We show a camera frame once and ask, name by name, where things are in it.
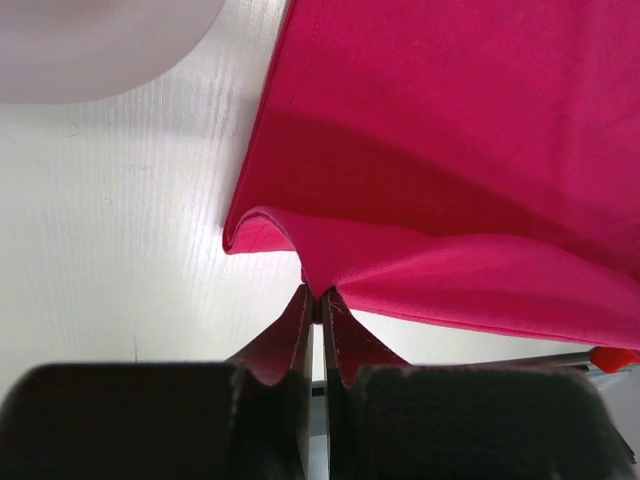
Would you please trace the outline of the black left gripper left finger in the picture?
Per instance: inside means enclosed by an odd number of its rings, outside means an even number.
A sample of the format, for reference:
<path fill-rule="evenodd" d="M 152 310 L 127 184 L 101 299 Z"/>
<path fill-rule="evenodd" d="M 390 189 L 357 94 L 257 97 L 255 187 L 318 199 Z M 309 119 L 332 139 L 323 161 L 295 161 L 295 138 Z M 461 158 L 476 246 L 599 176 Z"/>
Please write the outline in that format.
<path fill-rule="evenodd" d="M 5 479 L 304 479 L 313 296 L 222 362 L 35 367 L 1 406 Z"/>

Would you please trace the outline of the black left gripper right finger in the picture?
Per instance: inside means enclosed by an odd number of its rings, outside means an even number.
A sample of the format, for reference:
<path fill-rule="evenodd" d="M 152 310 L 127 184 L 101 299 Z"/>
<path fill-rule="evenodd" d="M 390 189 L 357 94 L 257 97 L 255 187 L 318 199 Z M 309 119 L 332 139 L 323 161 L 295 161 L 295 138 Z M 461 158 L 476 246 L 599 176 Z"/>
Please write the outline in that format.
<path fill-rule="evenodd" d="M 549 364 L 412 365 L 321 300 L 333 479 L 632 479 L 594 386 Z"/>

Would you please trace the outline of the pink t shirt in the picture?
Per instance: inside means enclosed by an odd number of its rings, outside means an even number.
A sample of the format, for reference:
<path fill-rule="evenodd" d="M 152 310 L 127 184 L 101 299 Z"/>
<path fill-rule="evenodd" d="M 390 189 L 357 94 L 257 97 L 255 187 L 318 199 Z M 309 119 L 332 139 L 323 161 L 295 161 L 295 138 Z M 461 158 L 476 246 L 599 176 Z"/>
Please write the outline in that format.
<path fill-rule="evenodd" d="M 294 1 L 223 229 L 315 295 L 639 346 L 635 1 Z"/>

